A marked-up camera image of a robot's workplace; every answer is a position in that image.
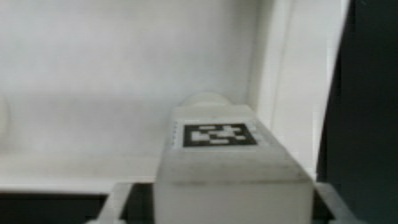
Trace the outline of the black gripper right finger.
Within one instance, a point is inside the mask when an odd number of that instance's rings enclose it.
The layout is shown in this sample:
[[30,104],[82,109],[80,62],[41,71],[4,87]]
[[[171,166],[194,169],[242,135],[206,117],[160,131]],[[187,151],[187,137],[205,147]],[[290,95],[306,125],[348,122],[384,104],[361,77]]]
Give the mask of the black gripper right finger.
[[359,224],[359,219],[329,183],[315,183],[311,224]]

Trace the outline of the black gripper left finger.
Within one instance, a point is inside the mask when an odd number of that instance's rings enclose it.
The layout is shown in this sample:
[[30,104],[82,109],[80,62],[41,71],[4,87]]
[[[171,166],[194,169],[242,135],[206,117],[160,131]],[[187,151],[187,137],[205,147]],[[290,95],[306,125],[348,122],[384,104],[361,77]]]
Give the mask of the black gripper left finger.
[[117,183],[87,224],[155,224],[151,183]]

